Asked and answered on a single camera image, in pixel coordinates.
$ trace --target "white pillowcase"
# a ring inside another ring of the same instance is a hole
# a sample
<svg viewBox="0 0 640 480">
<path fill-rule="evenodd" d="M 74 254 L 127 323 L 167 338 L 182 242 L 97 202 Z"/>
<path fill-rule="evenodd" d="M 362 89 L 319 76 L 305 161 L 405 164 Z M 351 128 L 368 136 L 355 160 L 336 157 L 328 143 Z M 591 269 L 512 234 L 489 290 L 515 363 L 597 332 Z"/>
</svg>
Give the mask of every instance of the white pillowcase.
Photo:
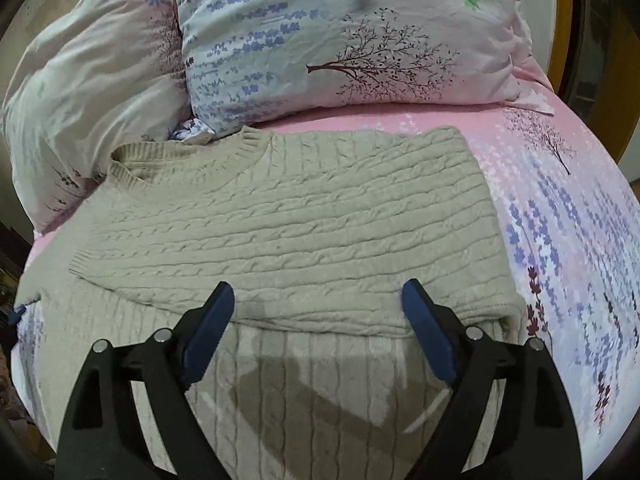
<svg viewBox="0 0 640 480">
<path fill-rule="evenodd" d="M 513 76 L 517 0 L 177 1 L 193 111 L 217 134 L 345 104 L 538 106 Z"/>
<path fill-rule="evenodd" d="M 14 186 L 37 231 L 81 200 L 119 145 L 190 116 L 175 0 L 81 0 L 27 48 L 2 105 Z"/>
</svg>

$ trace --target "cable knit pattern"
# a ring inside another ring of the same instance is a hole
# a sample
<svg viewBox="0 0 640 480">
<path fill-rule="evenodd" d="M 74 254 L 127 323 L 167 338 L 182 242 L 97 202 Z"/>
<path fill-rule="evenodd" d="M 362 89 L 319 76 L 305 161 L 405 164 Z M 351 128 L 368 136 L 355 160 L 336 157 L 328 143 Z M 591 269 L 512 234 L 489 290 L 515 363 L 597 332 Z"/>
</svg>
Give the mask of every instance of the cable knit pattern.
<svg viewBox="0 0 640 480">
<path fill-rule="evenodd" d="M 446 405 L 432 406 L 442 386 L 401 312 L 412 277 L 466 324 L 518 338 L 524 302 L 457 130 L 246 128 L 207 147 L 116 150 L 18 303 L 46 298 L 39 376 L 57 439 L 92 341 L 144 340 L 226 280 L 236 313 L 188 398 L 232 478 L 386 480 L 407 474 Z M 500 394 L 469 465 L 484 459 Z M 170 468 L 138 398 L 152 456 Z"/>
</svg>

